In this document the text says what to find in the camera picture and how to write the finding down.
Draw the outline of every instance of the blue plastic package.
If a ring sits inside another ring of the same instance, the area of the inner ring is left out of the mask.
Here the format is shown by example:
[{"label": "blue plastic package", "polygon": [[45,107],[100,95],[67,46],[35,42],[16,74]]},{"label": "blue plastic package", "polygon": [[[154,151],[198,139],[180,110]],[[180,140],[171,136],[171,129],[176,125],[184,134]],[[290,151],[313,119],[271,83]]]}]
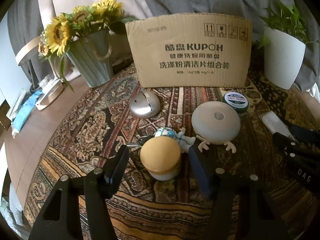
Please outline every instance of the blue plastic package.
[{"label": "blue plastic package", "polygon": [[21,109],[19,110],[16,118],[13,120],[13,127],[17,129],[19,132],[23,127],[24,123],[28,119],[32,109],[35,107],[36,102],[38,100],[39,95],[43,94],[42,91],[34,92],[28,100],[22,105]]}]

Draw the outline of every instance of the patterned tablecloth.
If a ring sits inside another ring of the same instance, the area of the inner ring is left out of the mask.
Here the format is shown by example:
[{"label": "patterned tablecloth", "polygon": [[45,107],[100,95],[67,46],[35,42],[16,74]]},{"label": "patterned tablecloth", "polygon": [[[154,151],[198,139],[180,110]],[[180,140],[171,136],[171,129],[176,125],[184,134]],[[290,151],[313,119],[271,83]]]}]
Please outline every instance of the patterned tablecloth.
[{"label": "patterned tablecloth", "polygon": [[[128,102],[140,89],[132,64],[107,84],[88,90],[74,105],[52,135],[33,175],[24,207],[31,224],[61,175],[84,176],[102,167],[122,144],[153,134],[159,127],[177,131],[185,127],[186,135],[194,136],[194,109],[209,100],[222,100],[232,91],[210,87],[151,89],[161,101],[161,112],[149,119],[137,119],[131,115]],[[241,117],[240,133],[232,141],[237,153],[225,151],[225,146],[212,146],[212,154],[219,167],[232,174],[249,177],[254,173],[265,181],[289,233],[296,236],[313,197],[287,175],[283,154],[273,146],[271,134],[258,115],[273,110],[309,129],[315,128],[315,120],[295,89],[282,90],[251,68],[245,88],[233,91],[244,94],[250,104],[248,113]],[[236,232],[238,201],[234,199],[229,239]],[[83,197],[79,203],[84,239],[90,239]],[[183,155],[178,177],[161,182],[150,176],[140,162],[139,149],[133,148],[119,192],[107,200],[107,205],[120,239],[201,239],[212,201],[199,191],[187,155]]]}]

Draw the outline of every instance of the white pot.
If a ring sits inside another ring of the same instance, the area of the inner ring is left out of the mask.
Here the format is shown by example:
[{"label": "white pot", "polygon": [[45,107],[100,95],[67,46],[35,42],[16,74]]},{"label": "white pot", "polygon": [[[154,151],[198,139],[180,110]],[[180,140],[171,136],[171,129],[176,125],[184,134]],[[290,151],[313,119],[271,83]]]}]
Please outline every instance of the white pot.
[{"label": "white pot", "polygon": [[264,34],[270,41],[264,49],[264,74],[277,86],[289,89],[299,73],[306,45],[267,26]]}]

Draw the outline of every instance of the gray curtain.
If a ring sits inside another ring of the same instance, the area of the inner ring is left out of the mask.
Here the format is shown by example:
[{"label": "gray curtain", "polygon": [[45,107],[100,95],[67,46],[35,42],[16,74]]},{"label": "gray curtain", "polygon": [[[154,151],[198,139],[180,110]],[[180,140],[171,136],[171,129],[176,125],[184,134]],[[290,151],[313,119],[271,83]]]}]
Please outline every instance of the gray curtain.
[{"label": "gray curtain", "polygon": [[[266,7],[273,7],[274,0],[145,0],[154,16],[185,13],[209,12],[241,16],[251,19],[253,28],[253,41],[262,36],[264,21],[259,15],[268,16]],[[307,20],[307,34],[311,41],[320,40],[319,26],[309,9],[302,0],[281,0],[287,6],[293,3]],[[301,91],[310,89],[315,82],[319,84],[319,44],[312,43],[306,47],[305,57],[295,84]]]},{"label": "gray curtain", "polygon": [[[41,34],[43,25],[38,0],[14,1],[8,10],[8,31],[15,55],[29,41]],[[21,67],[32,84],[31,90],[36,89],[46,75],[53,75],[49,62],[41,62],[37,54]]]}]

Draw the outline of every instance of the potted plant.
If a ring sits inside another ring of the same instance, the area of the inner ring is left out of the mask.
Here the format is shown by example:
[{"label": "potted plant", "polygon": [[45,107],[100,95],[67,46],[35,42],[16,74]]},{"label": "potted plant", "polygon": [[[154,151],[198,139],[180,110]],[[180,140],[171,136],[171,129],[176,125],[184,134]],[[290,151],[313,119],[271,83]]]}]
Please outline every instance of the potted plant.
[{"label": "potted plant", "polygon": [[279,13],[265,8],[270,17],[259,16],[266,22],[258,48],[264,46],[264,74],[277,86],[289,89],[296,79],[308,40],[306,21],[295,5],[284,6],[277,0]]},{"label": "potted plant", "polygon": [[113,76],[108,60],[112,51],[109,31],[126,34],[125,22],[137,20],[125,17],[122,7],[116,0],[102,0],[52,18],[41,34],[39,57],[50,61],[51,57],[61,58],[60,78],[69,86],[64,76],[66,55],[90,87],[109,81]]}]

